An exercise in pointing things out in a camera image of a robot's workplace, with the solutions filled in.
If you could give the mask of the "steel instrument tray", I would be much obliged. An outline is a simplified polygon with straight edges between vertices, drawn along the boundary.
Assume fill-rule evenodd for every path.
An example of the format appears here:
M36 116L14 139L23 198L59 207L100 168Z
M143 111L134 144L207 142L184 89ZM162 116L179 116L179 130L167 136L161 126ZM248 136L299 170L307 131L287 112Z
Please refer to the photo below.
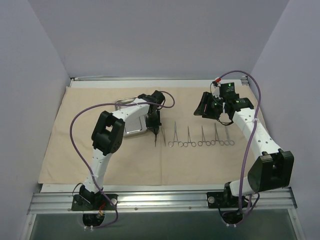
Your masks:
M127 105L134 102L136 96L129 97L129 98L122 98L115 101L116 104ZM147 131L145 115L136 118L135 120L131 121L130 123L125 124L124 134L123 136L132 137L133 135L143 134Z

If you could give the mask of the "steel forceps with ring handles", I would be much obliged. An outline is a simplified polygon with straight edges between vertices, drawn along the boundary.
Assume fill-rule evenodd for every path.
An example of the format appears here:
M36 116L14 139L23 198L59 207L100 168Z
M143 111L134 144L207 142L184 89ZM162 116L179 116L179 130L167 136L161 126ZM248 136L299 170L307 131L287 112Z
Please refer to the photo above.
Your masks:
M217 128L217 124L214 123L214 139L210 141L210 144L212 146L219 144L220 146L224 146L225 143L223 140L220 140L219 138L219 134L218 134L218 128Z

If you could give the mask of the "beige cloth kit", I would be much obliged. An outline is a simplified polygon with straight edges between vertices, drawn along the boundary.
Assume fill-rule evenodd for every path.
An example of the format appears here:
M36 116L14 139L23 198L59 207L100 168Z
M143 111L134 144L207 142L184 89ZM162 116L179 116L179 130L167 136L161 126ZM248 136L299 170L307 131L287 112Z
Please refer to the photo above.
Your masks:
M195 116L194 111L207 87L168 87L166 107L160 112L165 130L157 136L146 132L126 137L110 159L104 177L106 185L207 185L225 184L240 178L247 139L240 128L228 126L234 145L198 146L201 126L205 139L215 139L216 123L219 139L227 139L225 127L212 119ZM70 184L83 182L89 175L87 164L93 157L92 133L103 111L112 112L119 99L152 94L154 88L73 88L62 99L44 156L38 182L40 184ZM178 139L187 141L188 127L196 147L169 147L174 137L174 123ZM247 155L245 168L249 170L255 157Z

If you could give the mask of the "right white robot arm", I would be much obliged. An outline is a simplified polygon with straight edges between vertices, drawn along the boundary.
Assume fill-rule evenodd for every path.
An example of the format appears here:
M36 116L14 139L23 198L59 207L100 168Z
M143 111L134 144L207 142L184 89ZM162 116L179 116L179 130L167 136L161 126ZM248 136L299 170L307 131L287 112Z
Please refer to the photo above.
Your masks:
M255 162L248 173L241 173L240 179L230 182L229 189L222 193L223 203L232 207L240 201L240 196L288 187L294 156L271 138L258 119L258 107L247 97L241 98L233 82L220 81L218 78L211 83L214 91L203 93L193 114L217 121L221 114L227 114L247 139L249 147L245 153L253 152Z

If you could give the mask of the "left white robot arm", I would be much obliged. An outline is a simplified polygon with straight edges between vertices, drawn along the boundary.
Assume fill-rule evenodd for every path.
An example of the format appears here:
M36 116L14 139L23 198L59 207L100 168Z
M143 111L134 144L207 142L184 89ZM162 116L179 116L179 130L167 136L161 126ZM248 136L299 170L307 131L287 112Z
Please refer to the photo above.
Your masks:
M93 158L90 167L90 176L79 190L83 204L90 210L100 206L104 176L111 156L120 148L125 127L141 118L145 123L142 128L151 131L155 136L160 130L160 105L166 100L164 94L158 90L151 95L141 94L132 103L119 110L103 111L91 135Z

